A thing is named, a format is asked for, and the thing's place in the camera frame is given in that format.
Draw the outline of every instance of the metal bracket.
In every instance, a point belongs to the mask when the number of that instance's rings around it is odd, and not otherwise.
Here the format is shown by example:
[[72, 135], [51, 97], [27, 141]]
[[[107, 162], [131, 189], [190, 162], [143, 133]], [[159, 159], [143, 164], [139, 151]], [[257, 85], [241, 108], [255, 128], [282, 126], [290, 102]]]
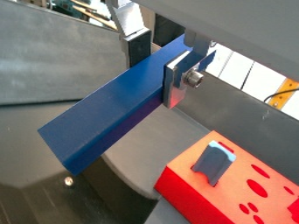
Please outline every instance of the metal bracket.
[[192, 31], [186, 31], [184, 44], [194, 46], [192, 51], [183, 52], [164, 65], [163, 104], [175, 107], [184, 97], [187, 86], [198, 88], [202, 84], [203, 71], [212, 62], [214, 51], [208, 56], [211, 41]]
[[144, 26], [139, 5], [128, 0], [110, 0], [107, 7], [120, 33], [127, 67], [151, 55], [151, 31]]

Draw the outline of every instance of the red block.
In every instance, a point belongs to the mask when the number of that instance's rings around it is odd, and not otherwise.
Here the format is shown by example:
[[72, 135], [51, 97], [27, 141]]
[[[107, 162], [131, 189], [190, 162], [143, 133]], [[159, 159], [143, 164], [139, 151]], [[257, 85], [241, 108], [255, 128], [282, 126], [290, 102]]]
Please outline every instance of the red block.
[[[212, 140], [238, 157], [214, 187], [191, 169]], [[155, 189], [191, 223], [299, 223], [298, 185], [215, 131], [166, 166]]]

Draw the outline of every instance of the blue metal plate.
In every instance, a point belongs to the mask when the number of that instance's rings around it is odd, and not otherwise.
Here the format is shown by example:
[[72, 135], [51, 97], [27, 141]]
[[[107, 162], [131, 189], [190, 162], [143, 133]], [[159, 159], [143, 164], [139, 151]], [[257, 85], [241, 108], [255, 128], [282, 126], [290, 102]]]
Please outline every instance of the blue metal plate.
[[39, 129], [75, 175], [162, 104], [164, 64], [184, 50], [180, 36]]

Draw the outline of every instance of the screw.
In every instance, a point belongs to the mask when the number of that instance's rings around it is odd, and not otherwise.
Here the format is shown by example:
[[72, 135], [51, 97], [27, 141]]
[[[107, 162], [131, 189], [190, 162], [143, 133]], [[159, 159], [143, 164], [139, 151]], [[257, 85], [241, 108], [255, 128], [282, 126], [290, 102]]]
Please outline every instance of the screw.
[[66, 186], [72, 186], [72, 185], [74, 185], [72, 177], [67, 177], [67, 178], [64, 179], [64, 184], [66, 184]]
[[192, 88], [198, 88], [203, 81], [203, 74], [198, 72], [196, 68], [192, 68], [183, 76], [183, 83]]

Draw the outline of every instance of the metal frame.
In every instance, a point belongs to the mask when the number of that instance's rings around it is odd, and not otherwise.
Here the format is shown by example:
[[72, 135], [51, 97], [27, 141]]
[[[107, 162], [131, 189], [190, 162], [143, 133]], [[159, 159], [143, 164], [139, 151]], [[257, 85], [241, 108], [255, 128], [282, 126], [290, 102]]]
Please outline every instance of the metal frame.
[[299, 2], [135, 0], [174, 22], [299, 80]]

